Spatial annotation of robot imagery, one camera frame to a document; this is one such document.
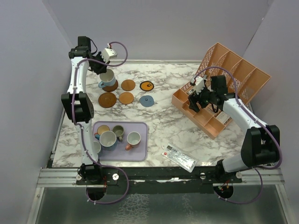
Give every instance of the gray wall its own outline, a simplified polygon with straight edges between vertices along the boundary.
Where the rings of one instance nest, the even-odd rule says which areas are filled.
[[[26,223],[51,151],[69,46],[41,0],[0,1],[0,223]]]
[[[272,76],[253,100],[257,116],[280,128],[286,191],[299,220],[299,1],[275,0],[244,58]]]
[[[201,60],[220,42],[243,55],[271,0],[43,0],[66,39],[118,40],[129,59]]]

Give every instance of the purple tray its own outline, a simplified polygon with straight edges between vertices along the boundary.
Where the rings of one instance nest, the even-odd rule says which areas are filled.
[[[102,150],[100,152],[100,161],[143,161],[147,155],[148,149],[148,126],[143,122],[123,122],[123,121],[98,121],[93,125],[93,139],[98,141],[94,134],[101,125],[107,125],[110,130],[121,125],[125,129],[125,134],[122,137],[122,142],[117,142],[117,147],[114,151]],[[138,132],[141,136],[141,142],[138,147],[132,148],[129,151],[125,150],[127,136],[130,132]]]

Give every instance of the brown mug handle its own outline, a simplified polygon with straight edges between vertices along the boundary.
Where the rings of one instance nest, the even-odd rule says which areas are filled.
[[[131,148],[132,148],[132,146],[130,144],[127,144],[126,150],[129,151]]]

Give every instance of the dark gray floor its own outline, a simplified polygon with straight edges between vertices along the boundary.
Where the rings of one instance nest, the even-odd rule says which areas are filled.
[[[232,199],[248,201],[259,186],[238,186]],[[105,200],[119,196],[106,196]],[[37,219],[38,224],[284,224],[287,223],[275,186],[265,186],[255,203],[235,205],[216,195],[128,195],[113,205],[87,202],[85,189],[49,188]]]

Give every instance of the white marble surface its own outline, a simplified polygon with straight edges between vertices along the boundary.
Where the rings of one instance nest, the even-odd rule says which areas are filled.
[[[231,122],[219,136],[212,140],[197,128],[185,115],[171,104],[173,93],[190,81],[198,64],[125,64],[113,68],[119,87],[113,93],[118,96],[124,92],[122,81],[133,79],[136,87],[131,93],[135,99],[132,104],[122,105],[118,100],[112,108],[102,108],[99,96],[104,93],[98,88],[99,77],[89,72],[86,79],[86,92],[91,99],[95,115],[93,123],[105,121],[143,121],[149,127],[148,155],[142,162],[104,161],[103,164],[119,167],[175,166],[162,156],[162,145],[172,143],[190,156],[198,159],[197,166],[215,165],[220,159],[240,152],[244,134],[235,122]],[[150,92],[140,90],[139,84],[151,80],[155,88]],[[155,104],[143,107],[140,97],[151,95]],[[53,167],[79,167],[81,149],[74,125],[65,116],[59,136]]]

